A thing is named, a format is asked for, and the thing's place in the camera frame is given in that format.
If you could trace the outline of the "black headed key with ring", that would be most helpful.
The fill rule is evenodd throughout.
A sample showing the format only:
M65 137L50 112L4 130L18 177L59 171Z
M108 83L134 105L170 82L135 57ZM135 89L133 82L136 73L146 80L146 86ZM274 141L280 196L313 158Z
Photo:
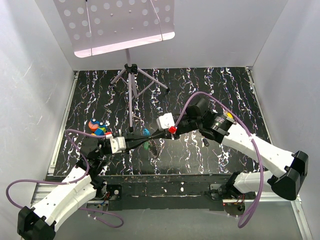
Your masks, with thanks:
M210 146L210 144L209 144L209 142L208 142L208 140L206 138L203 138L202 142L203 142L204 146L206 146L206 147Z

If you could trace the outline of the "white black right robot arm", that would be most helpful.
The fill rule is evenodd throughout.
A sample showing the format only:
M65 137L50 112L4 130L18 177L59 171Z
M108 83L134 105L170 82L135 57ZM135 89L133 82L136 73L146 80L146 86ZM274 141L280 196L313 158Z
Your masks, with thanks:
M237 199L243 194L263 190L294 201L308 174L309 157L305 152L292 153L264 141L226 114L210 111L204 98L186 107L182 116L174 118L172 113L166 113L159 116L156 123L158 129L152 134L154 138L175 140L183 134L199 131L204 138L237 150L266 168L262 173L234 172L215 191L219 195Z

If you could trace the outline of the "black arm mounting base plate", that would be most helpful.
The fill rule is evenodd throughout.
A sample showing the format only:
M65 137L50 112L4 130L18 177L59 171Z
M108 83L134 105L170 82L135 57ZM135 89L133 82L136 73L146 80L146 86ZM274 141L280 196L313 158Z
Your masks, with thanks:
M223 188L232 175L159 174L109 175L106 196L87 202L104 211L207 209L224 211L226 206L241 215L245 201L255 199L254 192L229 193Z

